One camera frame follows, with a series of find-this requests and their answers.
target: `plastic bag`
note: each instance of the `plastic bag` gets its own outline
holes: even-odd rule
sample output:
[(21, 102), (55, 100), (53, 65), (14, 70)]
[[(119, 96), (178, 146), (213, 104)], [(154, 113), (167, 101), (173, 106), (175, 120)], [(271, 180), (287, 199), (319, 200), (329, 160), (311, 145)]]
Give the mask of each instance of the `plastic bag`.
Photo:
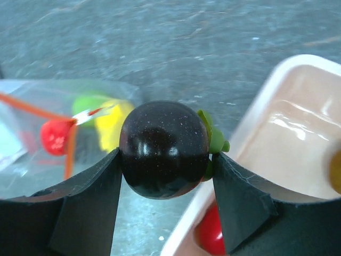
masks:
[(141, 103), (139, 88), (121, 82), (1, 80), (0, 197), (32, 195), (94, 165)]

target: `eggplant calyx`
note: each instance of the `eggplant calyx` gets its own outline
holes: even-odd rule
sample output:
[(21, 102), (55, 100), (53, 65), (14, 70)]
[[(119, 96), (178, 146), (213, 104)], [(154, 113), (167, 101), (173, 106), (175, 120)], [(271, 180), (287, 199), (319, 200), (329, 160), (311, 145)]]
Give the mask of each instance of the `eggplant calyx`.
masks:
[[(199, 109), (197, 114), (204, 122), (208, 133), (208, 142), (209, 142), (209, 153), (217, 154), (220, 152), (229, 152), (230, 151), (230, 143), (225, 140), (224, 134), (221, 130), (213, 125), (213, 121), (211, 115), (205, 110)], [(202, 178), (202, 182), (208, 181), (213, 176), (213, 163), (209, 159), (208, 166), (204, 177)]]

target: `red tomato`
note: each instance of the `red tomato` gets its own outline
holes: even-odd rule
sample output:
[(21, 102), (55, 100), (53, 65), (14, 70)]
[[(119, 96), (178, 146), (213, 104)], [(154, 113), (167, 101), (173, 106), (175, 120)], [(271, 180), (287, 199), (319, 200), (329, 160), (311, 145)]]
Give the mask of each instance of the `red tomato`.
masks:
[(40, 140), (44, 149), (54, 156), (66, 154), (72, 121), (50, 120), (43, 124), (40, 130)]
[(217, 204), (208, 209), (201, 223), (197, 226), (196, 237), (201, 248), (211, 255), (226, 255)]

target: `black round object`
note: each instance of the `black round object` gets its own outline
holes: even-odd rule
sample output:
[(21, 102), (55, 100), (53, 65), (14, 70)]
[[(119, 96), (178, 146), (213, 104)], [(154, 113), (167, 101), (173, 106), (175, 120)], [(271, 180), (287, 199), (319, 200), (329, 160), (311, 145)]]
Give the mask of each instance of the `black round object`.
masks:
[(202, 180), (209, 160), (203, 121), (189, 107), (171, 101), (135, 108), (124, 121), (119, 149), (129, 186), (153, 199), (191, 191)]

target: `gray countertop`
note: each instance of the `gray countertop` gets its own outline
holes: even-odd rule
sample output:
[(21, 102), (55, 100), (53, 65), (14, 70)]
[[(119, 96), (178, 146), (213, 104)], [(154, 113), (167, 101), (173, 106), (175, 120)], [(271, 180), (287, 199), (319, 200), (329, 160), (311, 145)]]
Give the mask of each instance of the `gray countertop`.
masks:
[[(7, 78), (129, 82), (208, 110), (229, 137), (281, 60), (341, 62), (340, 24), (338, 0), (1, 0), (0, 63)], [(159, 255), (192, 196), (123, 182), (112, 255)]]

